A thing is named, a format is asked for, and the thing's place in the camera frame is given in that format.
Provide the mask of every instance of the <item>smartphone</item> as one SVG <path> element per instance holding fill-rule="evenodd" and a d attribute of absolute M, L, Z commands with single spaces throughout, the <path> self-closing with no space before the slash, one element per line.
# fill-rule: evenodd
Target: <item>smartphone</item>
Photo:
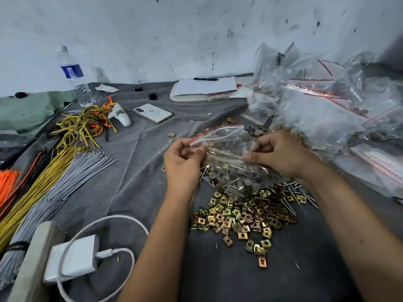
<path fill-rule="evenodd" d="M 172 116 L 171 112 L 158 108 L 151 104 L 145 104 L 143 106 L 134 108 L 133 111 L 139 116 L 145 117 L 155 124 L 162 123 Z"/>

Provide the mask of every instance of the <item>forearm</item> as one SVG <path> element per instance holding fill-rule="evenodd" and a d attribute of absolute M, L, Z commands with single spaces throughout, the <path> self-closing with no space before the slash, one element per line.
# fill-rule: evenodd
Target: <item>forearm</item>
<path fill-rule="evenodd" d="M 337 241 L 357 287 L 367 301 L 401 298 L 403 244 L 365 201 L 327 166 L 318 166 L 307 186 Z"/>
<path fill-rule="evenodd" d="M 166 195 L 119 302 L 176 301 L 189 201 Z"/>

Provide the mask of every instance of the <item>hand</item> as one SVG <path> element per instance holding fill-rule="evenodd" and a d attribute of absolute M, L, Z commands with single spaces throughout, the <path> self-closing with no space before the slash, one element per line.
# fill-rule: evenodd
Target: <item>hand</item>
<path fill-rule="evenodd" d="M 278 130 L 255 139 L 251 151 L 242 156 L 246 161 L 264 164 L 279 173 L 303 182 L 325 165 L 286 130 Z"/>
<path fill-rule="evenodd" d="M 176 140 L 164 154 L 164 164 L 168 181 L 167 195 L 190 202 L 199 183 L 200 163 L 207 147 L 190 147 L 189 140 Z"/>

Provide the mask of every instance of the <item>white charging cable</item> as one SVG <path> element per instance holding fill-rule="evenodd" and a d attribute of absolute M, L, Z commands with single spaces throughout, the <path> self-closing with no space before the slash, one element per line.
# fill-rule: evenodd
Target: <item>white charging cable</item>
<path fill-rule="evenodd" d="M 63 251 L 63 253 L 62 253 L 62 256 L 61 256 L 61 258 L 60 258 L 60 262 L 59 262 L 59 265 L 58 265 L 58 268 L 57 268 L 57 275 L 56 275 L 57 287 L 58 287 L 58 289 L 59 289 L 60 295 L 62 296 L 62 298 L 63 298 L 66 302 L 75 302 L 74 300 L 70 299 L 69 296 L 67 295 L 67 293 L 65 292 L 65 290 L 64 290 L 64 288 L 63 288 L 63 285 L 62 285 L 62 280 L 61 280 L 61 277 L 62 277 L 62 267 L 63 267 L 63 263 L 64 263 L 64 261 L 65 261 L 65 259 L 66 259 L 66 255 L 67 255 L 68 249 L 71 247 L 71 245 L 73 244 L 73 242 L 74 242 L 85 230 L 87 230 L 88 228 L 92 227 L 92 226 L 93 226 L 94 224 L 96 224 L 96 223 L 99 223 L 99 222 L 101 222 L 101 221 L 104 221 L 104 220 L 107 220 L 107 219 L 111 219 L 111 218 L 126 218 L 126 219 L 130 219 L 130 220 L 132 220 L 132 221 L 138 223 L 138 224 L 144 229 L 144 231 L 146 232 L 146 234 L 148 235 L 148 230 L 147 230 L 147 228 L 146 228 L 138 219 L 136 219 L 136 218 L 134 218 L 134 217 L 131 217 L 131 216 L 127 216 L 127 215 L 111 215 L 111 216 L 105 216 L 105 217 L 103 217 L 103 218 L 99 218 L 99 219 L 93 221 L 93 222 L 90 223 L 89 225 L 87 225 L 87 226 L 85 226 L 84 228 L 82 228 L 82 229 L 71 239 L 71 241 L 68 242 L 66 248 L 64 249 L 64 251 Z M 116 291 L 114 291 L 113 293 L 111 293 L 111 294 L 110 294 L 109 296 L 107 296 L 105 299 L 102 299 L 102 300 L 100 300 L 100 301 L 98 301 L 98 302 L 106 302 L 106 301 L 108 301 L 109 299 L 111 299 L 112 297 L 114 297 L 114 296 L 123 288 L 123 286 L 126 284 L 126 282 L 127 282 L 127 280 L 128 280 L 128 277 L 130 276 L 131 271 L 133 270 L 133 266 L 134 266 L 134 263 L 135 263 L 135 258 L 134 258 L 134 253 L 133 253 L 130 249 L 128 249 L 128 248 L 118 248 L 118 249 L 113 249 L 113 250 L 112 250 L 112 249 L 109 249 L 109 250 L 106 250 L 105 252 L 104 252 L 104 251 L 101 251 L 101 252 L 99 252 L 99 253 L 96 254 L 96 257 L 97 257 L 97 258 L 104 258 L 104 257 L 110 256 L 110 255 L 112 255 L 112 254 L 118 253 L 118 252 L 120 252 L 120 251 L 128 252 L 128 253 L 130 254 L 130 256 L 131 256 L 131 269 L 130 269 L 130 272 L 128 273 L 128 276 L 127 276 L 127 278 L 125 279 L 125 281 L 123 282 L 123 284 L 122 284 Z"/>

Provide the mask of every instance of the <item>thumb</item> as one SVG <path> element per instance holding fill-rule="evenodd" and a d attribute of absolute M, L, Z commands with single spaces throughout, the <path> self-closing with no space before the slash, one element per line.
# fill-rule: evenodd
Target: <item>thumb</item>
<path fill-rule="evenodd" d="M 200 164 L 203 161 L 206 152 L 207 152 L 207 146 L 202 145 L 198 149 L 196 149 L 191 159 L 196 160 L 196 162 Z"/>
<path fill-rule="evenodd" d="M 273 152 L 246 152 L 242 155 L 242 158 L 248 162 L 272 166 L 275 158 L 273 155 Z"/>

